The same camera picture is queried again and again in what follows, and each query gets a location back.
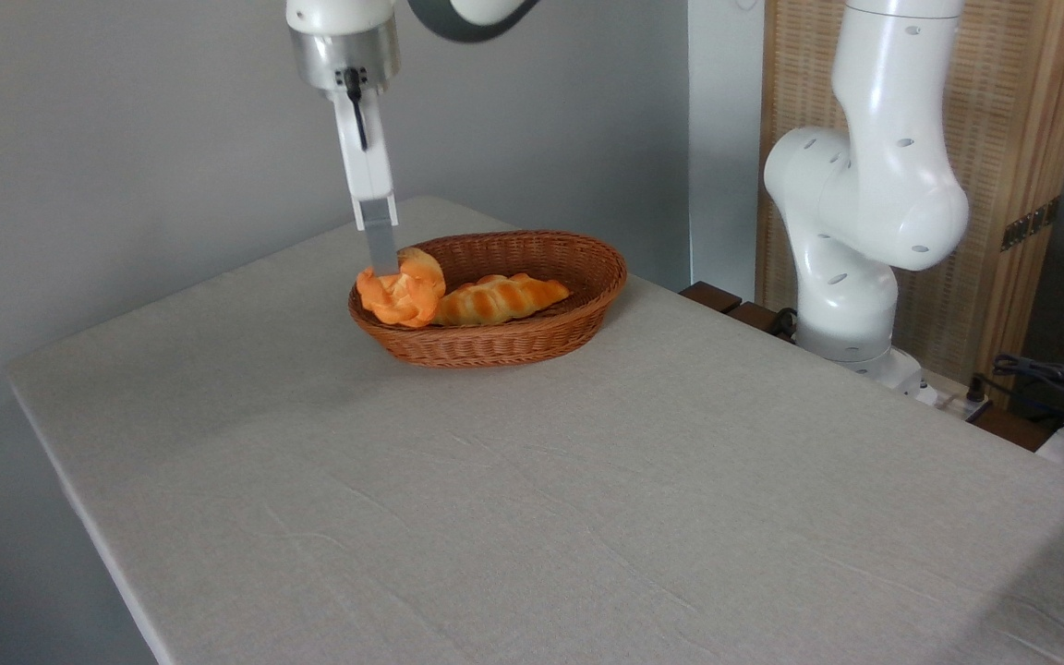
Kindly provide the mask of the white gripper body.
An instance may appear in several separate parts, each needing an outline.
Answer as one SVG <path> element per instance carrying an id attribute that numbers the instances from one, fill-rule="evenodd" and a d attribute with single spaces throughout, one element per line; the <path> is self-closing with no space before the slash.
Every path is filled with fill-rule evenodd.
<path id="1" fill-rule="evenodd" d="M 379 101 L 379 94 L 372 88 L 360 93 L 358 103 L 350 100 L 346 90 L 332 93 L 344 173 L 354 200 L 385 198 L 393 194 Z"/>

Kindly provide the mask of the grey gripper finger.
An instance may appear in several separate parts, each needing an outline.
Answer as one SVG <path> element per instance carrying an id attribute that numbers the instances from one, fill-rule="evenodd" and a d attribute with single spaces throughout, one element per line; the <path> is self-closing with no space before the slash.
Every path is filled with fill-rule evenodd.
<path id="1" fill-rule="evenodd" d="M 400 272 L 398 249 L 393 236 L 393 228 L 398 225 L 395 199 L 363 199 L 354 201 L 358 230 L 366 235 L 376 277 L 393 276 Z"/>

